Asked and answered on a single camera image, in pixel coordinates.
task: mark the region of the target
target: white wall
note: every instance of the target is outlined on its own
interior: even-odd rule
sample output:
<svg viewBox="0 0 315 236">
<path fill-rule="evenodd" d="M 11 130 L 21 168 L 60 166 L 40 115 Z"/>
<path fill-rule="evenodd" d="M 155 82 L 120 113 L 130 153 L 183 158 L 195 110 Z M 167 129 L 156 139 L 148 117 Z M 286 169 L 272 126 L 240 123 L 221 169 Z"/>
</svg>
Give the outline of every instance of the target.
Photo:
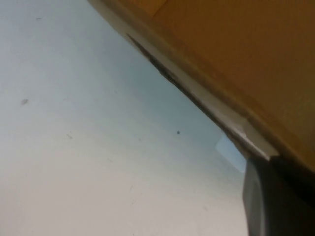
<svg viewBox="0 0 315 236">
<path fill-rule="evenodd" d="M 221 131 L 84 0 L 1 1 L 0 111 L 0 236 L 247 234 Z"/>
</svg>

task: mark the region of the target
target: dark spot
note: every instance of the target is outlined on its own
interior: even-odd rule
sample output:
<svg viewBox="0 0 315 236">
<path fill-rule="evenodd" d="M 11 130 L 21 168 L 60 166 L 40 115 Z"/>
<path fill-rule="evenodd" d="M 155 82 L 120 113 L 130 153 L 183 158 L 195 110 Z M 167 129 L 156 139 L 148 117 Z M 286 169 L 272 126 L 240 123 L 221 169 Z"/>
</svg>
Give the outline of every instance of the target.
<svg viewBox="0 0 315 236">
<path fill-rule="evenodd" d="M 29 102 L 28 99 L 23 99 L 23 100 L 21 101 L 21 105 L 25 105 L 25 104 L 27 104 L 28 102 Z"/>
</svg>

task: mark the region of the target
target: stain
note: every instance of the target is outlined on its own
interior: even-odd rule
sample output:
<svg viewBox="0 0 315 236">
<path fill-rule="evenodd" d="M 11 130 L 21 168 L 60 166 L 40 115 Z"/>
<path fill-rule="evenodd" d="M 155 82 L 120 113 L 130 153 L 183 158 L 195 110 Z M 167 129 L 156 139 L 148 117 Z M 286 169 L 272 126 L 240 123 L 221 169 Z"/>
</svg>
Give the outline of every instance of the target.
<svg viewBox="0 0 315 236">
<path fill-rule="evenodd" d="M 28 102 L 29 102 L 28 99 L 23 99 L 23 100 L 21 101 L 21 105 L 23 106 L 23 105 L 27 104 Z"/>
</svg>

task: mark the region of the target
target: white surface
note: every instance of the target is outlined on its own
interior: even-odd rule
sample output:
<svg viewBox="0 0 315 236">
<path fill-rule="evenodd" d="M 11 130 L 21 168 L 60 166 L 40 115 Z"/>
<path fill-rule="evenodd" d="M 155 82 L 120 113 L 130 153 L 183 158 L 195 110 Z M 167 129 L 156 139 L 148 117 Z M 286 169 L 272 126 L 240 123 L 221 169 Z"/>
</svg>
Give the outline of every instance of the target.
<svg viewBox="0 0 315 236">
<path fill-rule="evenodd" d="M 247 234 L 221 131 L 87 2 L 2 0 L 0 32 L 1 236 Z"/>
<path fill-rule="evenodd" d="M 234 143 L 223 134 L 216 145 L 217 151 L 228 160 L 238 171 L 245 173 L 246 159 L 236 148 Z"/>
</svg>

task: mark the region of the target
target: black object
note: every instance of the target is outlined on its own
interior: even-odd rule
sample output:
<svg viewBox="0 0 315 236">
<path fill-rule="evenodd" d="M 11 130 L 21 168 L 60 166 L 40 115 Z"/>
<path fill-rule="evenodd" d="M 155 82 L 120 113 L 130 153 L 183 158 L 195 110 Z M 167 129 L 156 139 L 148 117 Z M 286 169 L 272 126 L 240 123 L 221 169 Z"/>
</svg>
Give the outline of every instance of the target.
<svg viewBox="0 0 315 236">
<path fill-rule="evenodd" d="M 295 161 L 251 157 L 243 200 L 250 236 L 315 236 L 315 174 Z"/>
</svg>

